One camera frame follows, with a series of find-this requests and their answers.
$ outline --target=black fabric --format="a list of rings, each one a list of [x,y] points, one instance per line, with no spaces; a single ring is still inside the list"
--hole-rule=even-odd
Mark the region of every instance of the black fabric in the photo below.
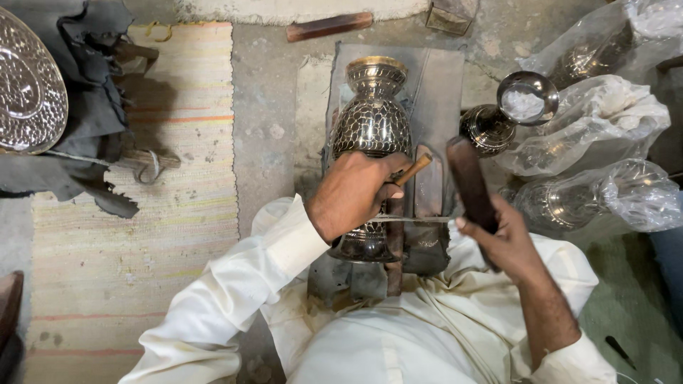
[[[66,128],[51,148],[109,163],[121,154],[128,120],[112,74],[113,45],[133,18],[120,0],[0,0],[28,25],[53,56],[69,99]],[[86,192],[104,211],[131,218],[139,210],[104,181],[104,165],[60,156],[0,154],[0,195],[22,197],[52,191],[59,201]]]

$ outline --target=striped rug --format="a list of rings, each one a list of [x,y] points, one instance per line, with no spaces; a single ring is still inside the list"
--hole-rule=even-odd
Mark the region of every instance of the striped rug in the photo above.
[[[155,184],[129,169],[105,178],[139,203],[131,220],[108,215],[82,194],[33,200],[32,319],[25,383],[116,383],[143,353],[143,331],[163,319],[171,298],[238,238],[233,165],[232,26],[180,25],[136,44],[160,57],[122,84],[138,148],[182,159]]]

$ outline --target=white fabric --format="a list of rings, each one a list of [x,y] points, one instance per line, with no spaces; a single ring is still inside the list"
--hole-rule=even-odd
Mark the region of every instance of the white fabric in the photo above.
[[[578,314],[597,284],[585,256],[567,242],[533,240]],[[120,383],[204,384],[236,374],[234,336],[259,306],[291,383],[509,383],[531,374],[518,291],[506,276],[479,271],[471,239],[452,230],[446,271],[405,275],[402,296],[337,313],[305,296],[304,268],[327,249],[298,195],[266,205],[252,237],[209,263],[140,337],[145,355]],[[531,381],[616,383],[616,373],[582,335],[547,355]]]

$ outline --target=vase rim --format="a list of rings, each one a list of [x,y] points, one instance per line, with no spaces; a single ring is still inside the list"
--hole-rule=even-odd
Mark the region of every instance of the vase rim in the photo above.
[[[372,64],[386,64],[389,66],[394,66],[399,70],[403,71],[403,73],[405,73],[406,75],[408,74],[408,67],[406,67],[405,64],[394,59],[393,57],[388,56],[365,56],[361,57],[360,59],[355,59],[346,66],[346,73],[348,74],[348,72],[355,66]]]

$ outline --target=plastic bag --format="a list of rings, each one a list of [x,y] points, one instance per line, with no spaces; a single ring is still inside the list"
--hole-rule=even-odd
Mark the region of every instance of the plastic bag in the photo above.
[[[589,13],[541,52],[518,59],[558,90],[616,74],[643,84],[645,73],[683,54],[683,0],[617,0]]]
[[[671,125],[668,108],[650,94],[649,85],[610,74],[574,84],[559,99],[550,122],[516,127],[512,149],[493,158],[499,166],[518,176],[543,177],[570,167],[575,174],[622,159],[644,159]]]
[[[626,159],[571,178],[530,182],[514,198],[530,230],[573,231],[598,216],[621,217],[638,232],[683,225],[678,184],[654,163]]]

